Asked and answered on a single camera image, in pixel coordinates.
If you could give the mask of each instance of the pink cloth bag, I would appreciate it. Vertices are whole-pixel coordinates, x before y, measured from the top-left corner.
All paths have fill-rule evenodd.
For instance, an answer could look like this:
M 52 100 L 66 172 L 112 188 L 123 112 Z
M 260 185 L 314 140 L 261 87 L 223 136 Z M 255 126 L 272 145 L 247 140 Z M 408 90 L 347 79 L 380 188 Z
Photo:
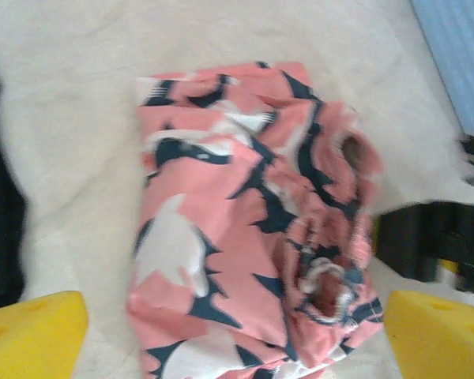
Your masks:
M 143 378 L 315 378 L 382 327 L 366 272 L 382 165 L 353 109 L 299 63 L 143 77 L 137 96 Z

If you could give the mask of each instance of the navy blue pattern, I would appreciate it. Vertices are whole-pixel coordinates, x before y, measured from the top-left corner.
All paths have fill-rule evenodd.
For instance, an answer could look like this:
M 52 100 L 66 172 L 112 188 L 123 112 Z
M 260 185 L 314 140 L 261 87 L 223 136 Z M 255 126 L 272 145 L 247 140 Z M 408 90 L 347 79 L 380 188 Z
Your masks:
M 256 64 L 261 69 L 269 69 L 270 68 L 270 66 L 267 63 L 263 62 L 263 61 L 257 61 Z
M 157 177 L 160 174 L 159 171 L 155 171 L 151 174 L 147 174 L 144 180 L 144 188 L 148 188 L 149 184 L 151 183 L 151 179 Z
M 351 315 L 348 315 L 344 321 L 348 322 L 353 320 L 356 324 L 360 325 L 365 320 L 374 323 L 382 322 L 382 306 L 378 298 L 374 298 L 370 302 L 366 302 L 361 306 L 358 306 Z
M 313 89 L 311 87 L 300 81 L 297 81 L 294 77 L 288 75 L 283 70 L 281 70 L 281 72 L 292 89 L 293 97 L 296 99 L 312 99 L 319 101 L 318 97 L 313 94 Z
M 320 245 L 318 250 L 316 250 L 316 258 L 324 257 L 333 261 L 337 255 L 340 255 L 339 246 L 324 247 Z
M 272 112 L 266 112 L 268 116 L 268 121 L 263 124 L 263 126 L 260 128 L 259 133 L 265 132 L 274 122 L 277 120 L 277 116 L 279 115 L 278 111 L 272 111 Z
M 239 345 L 235 345 L 235 347 L 237 348 L 240 360 L 243 361 L 244 367 L 250 368 L 263 365 L 263 361 L 249 350 Z
M 142 225 L 142 228 L 137 235 L 137 239 L 135 240 L 134 257 L 137 256 L 137 253 L 141 247 L 142 241 L 144 240 L 144 237 L 149 233 L 149 230 L 151 229 L 154 221 L 155 219 L 150 219 L 150 220 L 147 220 L 144 225 Z
M 261 197 L 265 200 L 267 217 L 253 225 L 266 234 L 285 232 L 296 215 L 286 211 L 279 197 L 267 187 L 259 186 L 257 190 L 261 192 Z
M 277 345 L 275 345 L 274 343 L 264 342 L 264 344 L 265 344 L 267 347 L 270 347 L 271 349 L 275 349 L 275 348 L 277 347 Z
M 277 369 L 267 370 L 267 369 L 258 369 L 253 375 L 253 379 L 273 379 L 274 374 L 277 372 Z
M 346 355 L 350 355 L 352 351 L 355 350 L 353 347 L 349 347 L 348 345 L 346 345 L 346 342 L 348 342 L 348 340 L 349 340 L 349 337 L 343 338 L 339 345 L 339 347 L 342 349 L 344 353 L 346 353 Z
M 149 373 L 152 373 L 153 375 L 156 375 L 156 377 L 160 378 L 164 374 L 164 365 L 169 359 L 169 357 L 172 355 L 175 349 L 181 344 L 186 342 L 186 340 L 179 341 L 176 343 L 173 343 L 172 345 L 168 345 L 165 347 L 156 347 L 153 349 L 147 349 L 146 352 L 151 355 L 152 357 L 158 359 L 160 361 L 160 367 L 158 367 L 154 371 L 150 371 Z
M 286 331 L 286 336 L 287 336 L 286 346 L 283 347 L 283 349 L 289 358 L 293 359 L 294 361 L 298 360 L 299 357 L 295 351 L 295 347 L 293 346 L 290 328 L 288 326 L 288 321 L 286 320 L 286 310 L 284 309 L 284 304 L 283 304 L 283 298 L 284 298 L 283 281 L 279 278 L 269 278 L 267 276 L 262 276 L 258 274 L 253 274 L 253 276 L 263 287 L 265 287 L 269 292 L 271 292 L 274 296 L 276 296 L 279 299 L 281 308 L 283 310 L 284 330 Z
M 230 155 L 219 156 L 211 153 L 203 146 L 189 144 L 177 138 L 164 138 L 156 146 L 154 152 L 156 166 L 160 169 L 166 162 L 178 158 L 192 158 L 211 164 L 228 164 Z
M 291 244 L 293 246 L 293 248 L 297 251 L 301 251 L 302 248 L 303 248 L 303 245 L 301 243 L 295 242 L 291 238 L 286 238 L 286 242 Z
M 143 104 L 146 107 L 156 107 L 162 105 L 171 105 L 174 100 L 168 98 L 168 93 L 172 90 L 176 81 L 161 81 L 153 90 L 150 96 Z
M 205 261 L 207 257 L 211 254 L 220 253 L 220 251 L 205 237 L 205 235 L 198 230 L 201 240 L 204 242 L 205 246 Z M 227 294 L 223 289 L 217 284 L 217 282 L 212 278 L 212 275 L 218 274 L 220 272 L 214 271 L 205 264 L 204 272 L 207 276 L 207 281 L 209 283 L 209 291 L 206 296 L 201 298 L 194 297 L 193 305 L 191 306 L 190 314 L 191 316 L 196 316 L 203 318 L 205 320 L 211 320 L 220 322 L 221 324 L 226 324 L 233 326 L 234 328 L 242 328 L 242 325 L 236 321 L 233 317 L 228 316 L 225 312 L 217 309 L 213 305 L 213 295 L 219 294 L 227 298 Z
M 344 274 L 344 280 L 347 280 L 352 284 L 363 284 L 363 273 L 354 263 L 352 263 L 351 268 L 346 270 Z
M 261 160 L 250 171 L 246 181 L 228 199 L 236 199 L 250 188 L 258 188 L 263 185 L 263 174 L 268 165 L 272 164 L 274 154 L 256 138 L 251 138 L 252 148 L 261 155 Z
M 190 103 L 199 108 L 207 108 L 224 98 L 224 89 L 228 83 L 228 75 L 220 74 L 217 88 L 203 96 L 187 96 Z
M 353 221 L 360 206 L 359 200 L 353 199 L 347 204 L 336 201 L 332 195 L 323 189 L 323 186 L 333 184 L 334 181 L 314 166 L 314 142 L 316 141 L 316 138 L 319 138 L 322 134 L 322 126 L 316 121 L 316 119 L 318 118 L 319 111 L 322 109 L 323 102 L 319 99 L 316 99 L 314 104 L 315 109 L 313 111 L 312 123 L 309 130 L 307 131 L 306 138 L 299 148 L 299 154 L 297 157 L 299 162 L 299 171 L 302 176 L 305 176 L 310 180 L 314 189 L 316 190 L 316 194 L 326 205 L 332 208 L 340 209 L 348 218 L 348 220 Z

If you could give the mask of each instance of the blue surface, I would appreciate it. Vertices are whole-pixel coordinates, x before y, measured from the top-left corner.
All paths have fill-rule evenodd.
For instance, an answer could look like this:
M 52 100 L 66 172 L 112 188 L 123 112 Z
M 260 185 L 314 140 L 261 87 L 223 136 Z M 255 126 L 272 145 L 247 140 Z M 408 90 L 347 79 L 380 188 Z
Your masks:
M 474 134 L 474 0 L 412 0 L 460 124 Z

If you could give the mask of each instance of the white carpet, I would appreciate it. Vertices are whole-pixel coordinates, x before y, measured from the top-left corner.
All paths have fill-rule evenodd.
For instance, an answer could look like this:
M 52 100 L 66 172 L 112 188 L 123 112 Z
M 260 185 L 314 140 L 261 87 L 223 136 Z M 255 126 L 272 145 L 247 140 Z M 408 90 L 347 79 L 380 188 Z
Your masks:
M 474 202 L 405 0 L 0 0 L 0 133 L 30 200 L 25 297 L 83 291 L 91 327 L 76 378 L 137 377 L 123 313 L 142 184 L 134 78 L 253 60 L 300 60 L 322 98 L 359 111 L 387 169 L 378 211 Z M 379 262 L 371 273 L 382 295 L 406 285 Z M 339 377 L 400 377 L 384 334 L 365 346 Z

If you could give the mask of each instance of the pink patterned fabric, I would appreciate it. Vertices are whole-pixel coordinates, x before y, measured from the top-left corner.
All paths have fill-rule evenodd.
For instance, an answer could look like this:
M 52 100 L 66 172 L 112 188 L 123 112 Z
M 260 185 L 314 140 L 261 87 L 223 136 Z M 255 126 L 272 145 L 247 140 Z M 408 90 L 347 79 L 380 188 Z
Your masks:
M 382 327 L 365 271 L 382 166 L 353 109 L 299 63 L 144 77 L 137 97 L 144 378 L 318 377 Z

